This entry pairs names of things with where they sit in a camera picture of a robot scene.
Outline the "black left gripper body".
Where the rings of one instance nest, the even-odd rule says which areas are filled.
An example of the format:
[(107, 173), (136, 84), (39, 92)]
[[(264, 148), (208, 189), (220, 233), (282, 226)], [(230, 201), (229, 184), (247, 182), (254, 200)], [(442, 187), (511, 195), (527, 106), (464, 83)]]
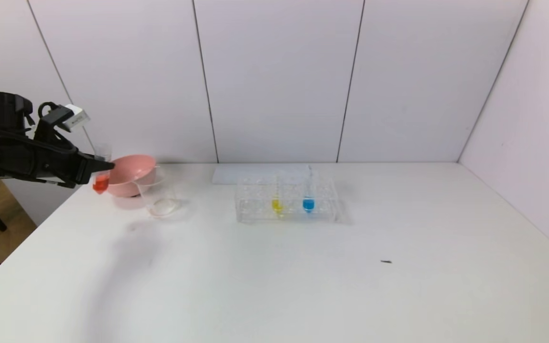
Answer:
[(74, 148), (63, 151), (55, 146), (34, 143), (33, 182), (74, 189), (87, 184), (95, 173), (95, 160)]

